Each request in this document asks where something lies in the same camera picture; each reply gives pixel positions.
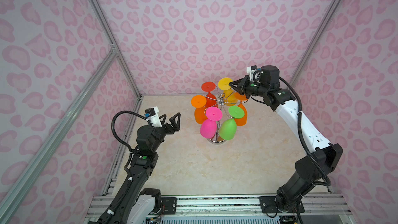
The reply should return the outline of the yellow wine glass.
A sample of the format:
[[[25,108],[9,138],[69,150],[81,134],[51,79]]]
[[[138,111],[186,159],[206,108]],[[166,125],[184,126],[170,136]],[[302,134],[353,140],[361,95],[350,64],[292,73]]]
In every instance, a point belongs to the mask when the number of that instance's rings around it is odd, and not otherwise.
[[[218,82],[218,88],[222,91],[223,101],[227,106],[233,106],[238,103],[238,99],[234,96],[235,90],[229,85],[232,81],[232,79],[225,77]]]

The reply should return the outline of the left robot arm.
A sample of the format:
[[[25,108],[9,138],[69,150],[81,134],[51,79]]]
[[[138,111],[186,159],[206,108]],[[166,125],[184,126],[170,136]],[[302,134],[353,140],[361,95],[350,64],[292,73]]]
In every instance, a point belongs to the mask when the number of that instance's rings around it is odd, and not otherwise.
[[[133,115],[146,121],[146,125],[137,131],[135,148],[132,148],[116,133],[116,120],[123,114]],[[144,188],[144,184],[157,164],[159,158],[157,149],[164,142],[165,137],[180,131],[180,118],[181,114],[177,113],[166,121],[166,115],[159,116],[156,107],[147,109],[145,115],[132,111],[120,111],[113,117],[112,134],[129,152],[123,168],[126,178],[109,207],[97,220],[98,224],[143,224],[147,216],[151,214],[161,216],[164,213],[165,207],[162,204],[160,190]]]

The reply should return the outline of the green wine glass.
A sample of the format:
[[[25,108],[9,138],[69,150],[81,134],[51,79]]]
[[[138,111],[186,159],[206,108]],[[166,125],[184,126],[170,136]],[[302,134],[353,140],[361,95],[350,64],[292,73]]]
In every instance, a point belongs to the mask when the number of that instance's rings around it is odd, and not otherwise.
[[[237,123],[235,120],[243,118],[245,116],[245,112],[238,106],[231,106],[228,109],[228,114],[231,118],[224,121],[219,129],[220,137],[227,141],[234,138],[237,130]]]

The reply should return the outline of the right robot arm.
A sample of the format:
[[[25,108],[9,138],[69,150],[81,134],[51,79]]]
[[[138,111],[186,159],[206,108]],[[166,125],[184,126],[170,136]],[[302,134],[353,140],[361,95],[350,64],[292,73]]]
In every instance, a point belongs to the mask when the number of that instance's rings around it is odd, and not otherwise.
[[[265,208],[267,213],[273,209],[299,213],[306,194],[317,186],[331,186],[329,174],[336,169],[343,148],[332,144],[304,114],[299,94],[280,76],[277,67],[248,67],[245,77],[228,85],[247,99],[262,97],[261,103],[281,117],[300,141],[305,157],[295,163],[294,174],[278,188],[271,207]]]

